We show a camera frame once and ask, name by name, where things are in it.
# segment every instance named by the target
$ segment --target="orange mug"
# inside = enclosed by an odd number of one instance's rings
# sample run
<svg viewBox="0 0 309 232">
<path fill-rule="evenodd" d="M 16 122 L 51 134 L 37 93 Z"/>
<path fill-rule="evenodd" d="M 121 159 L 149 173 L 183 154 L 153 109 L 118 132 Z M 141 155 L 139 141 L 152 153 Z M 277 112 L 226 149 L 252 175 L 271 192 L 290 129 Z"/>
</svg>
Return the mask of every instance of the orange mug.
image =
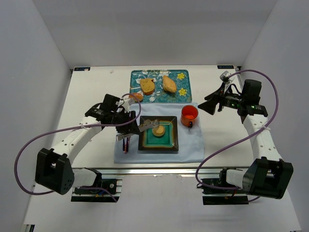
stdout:
<svg viewBox="0 0 309 232">
<path fill-rule="evenodd" d="M 198 110 L 192 105 L 186 105 L 182 109 L 181 122 L 188 128 L 192 128 L 198 116 Z"/>
</svg>

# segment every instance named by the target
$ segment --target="yellow flower pattern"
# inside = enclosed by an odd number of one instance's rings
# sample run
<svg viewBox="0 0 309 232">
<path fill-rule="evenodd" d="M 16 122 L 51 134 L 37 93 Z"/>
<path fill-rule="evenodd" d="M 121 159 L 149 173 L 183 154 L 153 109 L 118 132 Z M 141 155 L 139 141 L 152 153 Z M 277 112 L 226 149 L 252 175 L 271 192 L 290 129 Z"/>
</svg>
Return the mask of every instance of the yellow flower pattern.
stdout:
<svg viewBox="0 0 309 232">
<path fill-rule="evenodd" d="M 185 96 L 187 94 L 187 90 L 184 88 L 179 89 L 178 92 L 180 96 Z"/>
<path fill-rule="evenodd" d="M 183 80 L 184 78 L 185 78 L 185 74 L 183 74 L 183 72 L 177 74 L 177 79 Z"/>
</svg>

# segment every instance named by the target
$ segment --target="blue napkin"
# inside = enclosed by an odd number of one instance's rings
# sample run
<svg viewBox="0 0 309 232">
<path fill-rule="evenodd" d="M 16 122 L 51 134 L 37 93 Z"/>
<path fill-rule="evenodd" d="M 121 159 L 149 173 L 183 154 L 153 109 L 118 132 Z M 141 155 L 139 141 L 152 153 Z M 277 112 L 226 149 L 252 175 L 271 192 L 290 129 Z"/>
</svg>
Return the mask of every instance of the blue napkin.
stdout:
<svg viewBox="0 0 309 232">
<path fill-rule="evenodd" d="M 181 111 L 185 105 L 193 105 L 197 108 L 196 103 L 152 103 L 143 104 L 141 116 L 176 116 L 178 127 L 178 152 L 167 151 L 139 151 L 139 137 L 134 135 L 130 138 L 129 151 L 125 154 L 122 150 L 122 141 L 115 142 L 114 163 L 196 163 L 204 159 L 204 138 L 199 122 L 195 122 L 193 128 L 188 129 L 180 122 Z M 139 111 L 138 104 L 130 107 Z"/>
</svg>

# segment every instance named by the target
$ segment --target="white enclosure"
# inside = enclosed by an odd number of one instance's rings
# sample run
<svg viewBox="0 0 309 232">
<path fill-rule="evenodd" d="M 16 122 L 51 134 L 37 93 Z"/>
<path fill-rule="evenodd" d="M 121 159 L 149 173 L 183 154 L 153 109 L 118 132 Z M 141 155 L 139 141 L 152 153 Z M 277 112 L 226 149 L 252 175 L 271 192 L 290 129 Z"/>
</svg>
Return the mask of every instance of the white enclosure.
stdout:
<svg viewBox="0 0 309 232">
<path fill-rule="evenodd" d="M 271 133 L 294 166 L 288 190 L 309 231 L 308 0 L 3 0 L 0 29 L 1 231 L 23 224 L 29 196 L 15 182 L 14 159 L 29 139 L 58 126 L 70 69 L 215 64 L 257 69 L 275 82 L 280 106 Z M 257 75 L 243 78 L 262 81 L 271 115 L 271 86 Z M 35 142 L 20 160 L 28 189 L 37 152 L 52 139 Z"/>
</svg>

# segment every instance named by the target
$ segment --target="square plate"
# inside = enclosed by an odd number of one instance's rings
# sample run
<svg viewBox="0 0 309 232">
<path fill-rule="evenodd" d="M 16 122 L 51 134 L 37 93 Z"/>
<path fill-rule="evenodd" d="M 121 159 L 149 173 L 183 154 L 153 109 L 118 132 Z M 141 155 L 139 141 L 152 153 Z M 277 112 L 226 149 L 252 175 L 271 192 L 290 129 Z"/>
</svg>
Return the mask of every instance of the square plate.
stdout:
<svg viewBox="0 0 309 232">
<path fill-rule="evenodd" d="M 165 134 L 162 137 L 156 137 L 153 135 L 152 129 L 143 131 L 139 137 L 139 151 L 178 151 L 177 117 L 140 116 L 140 124 L 144 123 L 144 121 L 147 119 L 158 119 L 160 125 L 165 127 Z"/>
</svg>

